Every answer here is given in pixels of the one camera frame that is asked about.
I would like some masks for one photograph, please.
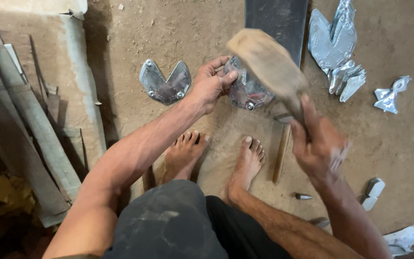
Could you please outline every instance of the galvanized metal cutout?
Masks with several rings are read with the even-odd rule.
[[[397,114],[397,94],[407,90],[407,85],[410,81],[410,76],[403,76],[397,78],[390,89],[376,89],[374,93],[378,101],[373,106],[383,109],[385,112]]]
[[[350,60],[356,46],[355,10],[351,0],[340,0],[332,24],[314,9],[309,21],[308,49],[327,74],[328,91],[346,102],[365,83],[366,71]]]
[[[177,63],[167,80],[156,63],[147,59],[140,72],[140,83],[150,98],[169,105],[183,98],[191,85],[191,75],[185,62]]]
[[[233,106],[253,111],[272,100],[274,94],[264,88],[252,70],[248,69],[237,55],[232,56],[223,68],[225,75],[234,70],[237,71],[238,77],[228,94]]]

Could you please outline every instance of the wooden stick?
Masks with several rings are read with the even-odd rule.
[[[273,183],[279,183],[279,180],[281,179],[282,168],[284,167],[285,151],[287,149],[288,139],[290,138],[290,132],[290,124],[284,123],[281,143],[279,144],[279,151],[277,152],[276,166],[274,168],[274,175],[272,177]]]

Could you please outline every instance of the person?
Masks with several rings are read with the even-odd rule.
[[[334,150],[346,148],[346,139],[317,114],[307,95],[301,98],[306,129],[291,122],[293,153],[325,203],[333,236],[247,191],[265,162],[260,141],[251,136],[241,141],[221,198],[204,197],[189,181],[210,136],[185,131],[211,113],[236,80],[236,71],[217,72],[228,59],[199,68],[190,94],[107,150],[85,178],[43,258],[391,258],[339,173],[342,157]],[[120,194],[164,151],[160,186],[136,198],[118,218]]]

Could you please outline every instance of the v-shaped metal piece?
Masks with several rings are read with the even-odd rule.
[[[191,85],[191,75],[185,62],[177,63],[167,80],[156,63],[147,59],[140,72],[140,83],[153,100],[169,105],[183,98]]]

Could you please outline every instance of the dirt floor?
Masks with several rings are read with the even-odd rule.
[[[337,5],[337,0],[313,0],[310,8],[319,9],[330,21]],[[328,94],[327,78],[307,46],[301,67],[310,81],[307,92],[320,113],[329,116],[354,144],[342,171],[356,195],[361,196],[372,177],[386,183],[369,214],[381,232],[388,233],[414,224],[414,1],[363,0],[354,1],[354,7],[358,40],[353,60],[367,70],[367,83],[347,103],[340,103]],[[204,62],[229,54],[226,42],[243,27],[243,0],[89,0],[84,23],[88,61],[103,103],[109,145],[170,108],[151,100],[138,81],[146,59],[152,58],[166,77],[183,60],[194,79]],[[389,88],[403,75],[413,80],[399,94],[399,114],[373,107],[373,91]],[[264,107],[248,112],[223,97],[215,112],[191,129],[213,137],[199,164],[198,184],[206,195],[220,194],[234,167],[240,138],[250,134],[261,140],[266,151],[266,163],[251,193],[304,219],[326,215],[291,152],[280,183],[271,182],[282,124],[273,121]],[[162,168],[163,156],[155,163],[157,177]],[[137,182],[132,198],[141,192]],[[294,192],[315,198],[299,201],[292,198]]]

